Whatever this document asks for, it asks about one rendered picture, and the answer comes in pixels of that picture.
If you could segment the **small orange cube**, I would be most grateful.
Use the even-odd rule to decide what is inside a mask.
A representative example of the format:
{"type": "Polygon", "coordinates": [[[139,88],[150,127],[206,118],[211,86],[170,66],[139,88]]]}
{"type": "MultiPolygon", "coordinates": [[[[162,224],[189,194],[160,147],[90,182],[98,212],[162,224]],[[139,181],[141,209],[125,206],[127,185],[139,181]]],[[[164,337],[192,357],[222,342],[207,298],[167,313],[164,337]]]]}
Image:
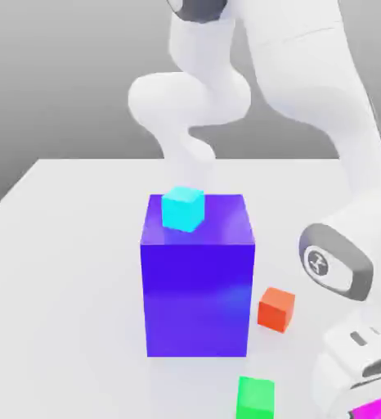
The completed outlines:
{"type": "Polygon", "coordinates": [[[284,333],[293,316],[294,303],[294,294],[268,287],[258,304],[258,325],[284,333]]]}

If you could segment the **small cyan cube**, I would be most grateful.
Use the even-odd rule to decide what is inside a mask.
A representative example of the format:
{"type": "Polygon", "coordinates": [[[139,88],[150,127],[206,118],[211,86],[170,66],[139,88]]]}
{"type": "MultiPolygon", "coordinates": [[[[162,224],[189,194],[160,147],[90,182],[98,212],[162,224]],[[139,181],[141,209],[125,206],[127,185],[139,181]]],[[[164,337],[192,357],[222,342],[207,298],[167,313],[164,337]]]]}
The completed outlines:
{"type": "Polygon", "coordinates": [[[193,232],[205,218],[204,192],[191,187],[174,187],[161,198],[162,225],[193,232]]]}

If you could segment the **large blue box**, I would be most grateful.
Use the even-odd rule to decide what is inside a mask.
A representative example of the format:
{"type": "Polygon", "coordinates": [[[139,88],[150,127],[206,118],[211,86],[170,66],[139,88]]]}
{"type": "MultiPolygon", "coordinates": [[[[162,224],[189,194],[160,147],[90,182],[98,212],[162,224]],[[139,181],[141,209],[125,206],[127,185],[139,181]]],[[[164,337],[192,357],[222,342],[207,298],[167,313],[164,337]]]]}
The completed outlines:
{"type": "Polygon", "coordinates": [[[163,227],[150,196],[140,251],[148,356],[247,354],[255,239],[241,195],[206,196],[193,232],[163,227]]]}

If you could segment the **small green cube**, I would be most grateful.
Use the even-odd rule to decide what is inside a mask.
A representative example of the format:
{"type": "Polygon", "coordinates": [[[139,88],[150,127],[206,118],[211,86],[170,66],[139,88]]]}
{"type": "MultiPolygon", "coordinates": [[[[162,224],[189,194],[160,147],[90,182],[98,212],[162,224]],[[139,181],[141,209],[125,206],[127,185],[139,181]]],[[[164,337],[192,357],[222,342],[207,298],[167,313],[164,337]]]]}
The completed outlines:
{"type": "Polygon", "coordinates": [[[274,416],[275,383],[270,380],[241,376],[235,419],[274,419],[274,416]]]}

